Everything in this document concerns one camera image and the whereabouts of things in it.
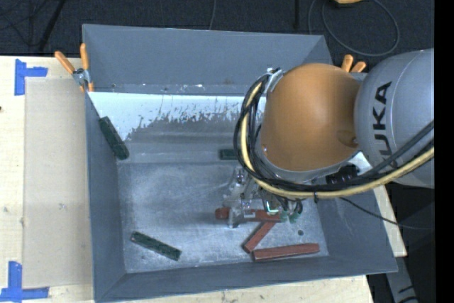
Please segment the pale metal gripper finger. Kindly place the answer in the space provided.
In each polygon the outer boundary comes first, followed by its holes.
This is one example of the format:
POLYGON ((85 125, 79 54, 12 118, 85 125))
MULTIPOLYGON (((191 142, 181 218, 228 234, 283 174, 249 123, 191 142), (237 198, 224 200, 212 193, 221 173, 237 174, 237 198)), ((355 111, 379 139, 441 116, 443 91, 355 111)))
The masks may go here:
POLYGON ((228 213, 228 227, 238 228, 241 224, 255 218, 255 210, 246 202, 234 202, 228 213))
POLYGON ((244 169, 235 169, 228 183, 228 190, 223 196, 223 206, 237 206, 245 199, 249 176, 244 169))

